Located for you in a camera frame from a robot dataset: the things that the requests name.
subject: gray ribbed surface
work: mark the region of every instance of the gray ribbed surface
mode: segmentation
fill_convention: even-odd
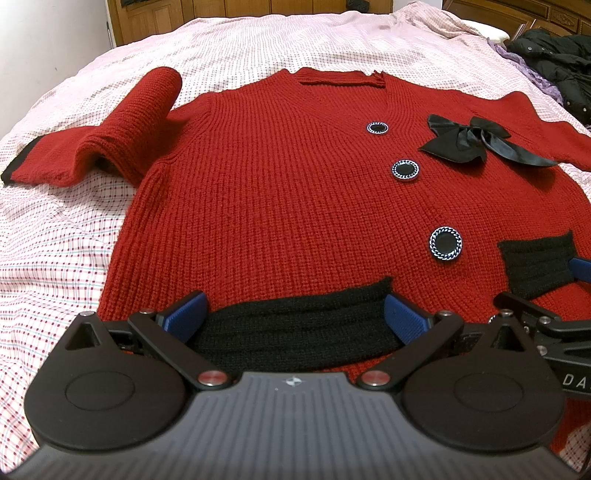
[[[468,455],[410,426],[391,397],[341,373],[247,373],[197,395],[182,421],[136,449],[72,455],[43,447],[14,480],[571,480],[545,449]]]

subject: bow ribbon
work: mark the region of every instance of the bow ribbon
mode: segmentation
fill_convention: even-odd
[[[461,125],[439,115],[429,115],[429,128],[437,135],[419,150],[455,163],[468,163],[476,158],[486,160],[486,148],[500,157],[525,165],[551,167],[553,160],[539,157],[511,143],[505,138],[511,134],[485,118],[473,116],[470,125]]]

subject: wooden furniture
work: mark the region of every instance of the wooden furniture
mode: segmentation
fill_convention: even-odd
[[[443,8],[465,20],[517,38],[530,28],[552,35],[591,35],[591,0],[444,0]]]
[[[107,0],[117,45],[125,45],[158,33],[168,33],[200,17],[261,17],[342,13],[346,0],[148,0],[121,7],[121,0]],[[369,0],[370,13],[387,14],[392,0]]]
[[[148,0],[121,7],[107,0],[117,45],[167,33],[199,17],[260,17],[342,13],[346,0]],[[591,35],[591,0],[443,0],[444,9],[465,20],[492,25],[512,38],[530,28],[554,35]],[[369,0],[370,13],[387,14],[392,0]]]

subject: black button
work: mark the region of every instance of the black button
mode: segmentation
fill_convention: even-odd
[[[462,251],[462,237],[452,227],[441,226],[431,234],[429,249],[438,260],[453,260]]]
[[[400,181],[413,181],[418,177],[418,163],[405,158],[392,165],[392,175]]]
[[[371,122],[368,124],[368,132],[374,135],[383,135],[388,131],[388,125],[384,122]]]

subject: sweater sleeve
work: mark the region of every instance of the sweater sleeve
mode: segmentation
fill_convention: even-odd
[[[174,143],[178,128],[167,116],[181,86],[171,68],[148,72],[98,127],[70,128],[30,142],[2,173],[2,181],[68,187],[98,163],[112,165],[139,186],[166,145]]]
[[[509,131],[510,141],[541,157],[591,171],[591,137],[577,132],[568,122],[542,120],[526,94],[512,92],[499,100],[473,97],[471,103],[477,115]]]

